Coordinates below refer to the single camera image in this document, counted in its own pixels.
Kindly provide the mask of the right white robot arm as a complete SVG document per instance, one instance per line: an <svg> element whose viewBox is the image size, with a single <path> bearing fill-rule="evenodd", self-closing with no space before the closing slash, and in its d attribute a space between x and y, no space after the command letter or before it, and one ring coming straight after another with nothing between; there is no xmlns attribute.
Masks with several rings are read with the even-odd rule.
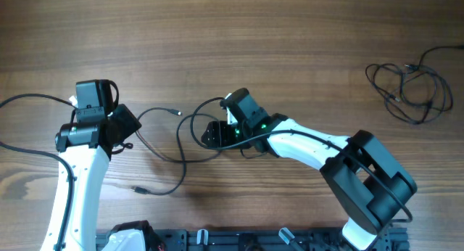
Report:
<svg viewBox="0 0 464 251"><path fill-rule="evenodd" d="M227 118L209 123L200 145L215 151L255 148L318 170L349 217L337 248L371 248L398 222L399 211L407 216L404 223L412 221L406 204L418 187L372 133L331 135L286 115L269 115L246 88L220 97L219 103Z"/></svg>

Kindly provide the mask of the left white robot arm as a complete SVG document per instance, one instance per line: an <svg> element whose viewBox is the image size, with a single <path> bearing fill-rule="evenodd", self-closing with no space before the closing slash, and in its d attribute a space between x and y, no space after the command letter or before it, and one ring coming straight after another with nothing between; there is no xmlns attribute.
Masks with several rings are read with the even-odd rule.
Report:
<svg viewBox="0 0 464 251"><path fill-rule="evenodd" d="M119 102L110 80L76 84L75 119L55 136L61 164L51 219L42 250L95 250L99 198L113 149L141 124Z"/></svg>

